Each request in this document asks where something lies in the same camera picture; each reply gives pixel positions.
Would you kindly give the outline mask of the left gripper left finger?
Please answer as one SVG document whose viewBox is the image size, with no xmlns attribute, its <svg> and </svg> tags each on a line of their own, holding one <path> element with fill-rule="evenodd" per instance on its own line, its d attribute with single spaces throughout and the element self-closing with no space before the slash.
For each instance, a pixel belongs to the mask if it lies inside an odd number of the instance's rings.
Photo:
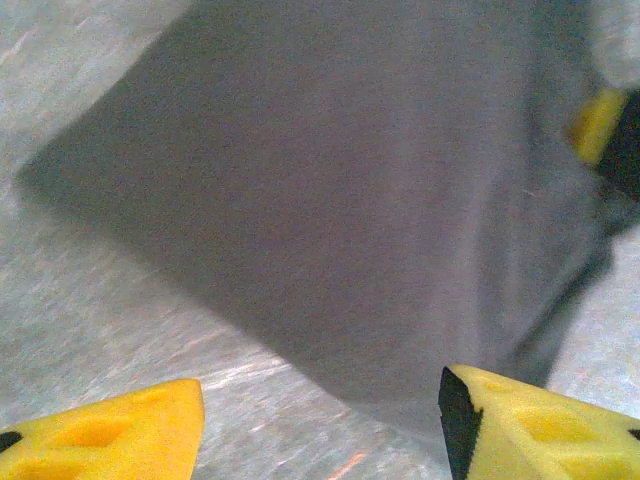
<svg viewBox="0 0 640 480">
<path fill-rule="evenodd" d="M 189 479 L 200 381 L 177 379 L 1 431 L 3 479 Z"/>
</svg>

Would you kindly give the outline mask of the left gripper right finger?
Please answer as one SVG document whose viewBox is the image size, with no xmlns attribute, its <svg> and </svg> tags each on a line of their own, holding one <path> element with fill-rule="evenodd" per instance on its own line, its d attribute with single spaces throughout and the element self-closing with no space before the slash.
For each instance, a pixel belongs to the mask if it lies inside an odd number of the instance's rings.
<svg viewBox="0 0 640 480">
<path fill-rule="evenodd" d="M 467 365 L 438 405 L 455 479 L 639 479 L 635 418 Z"/>
</svg>

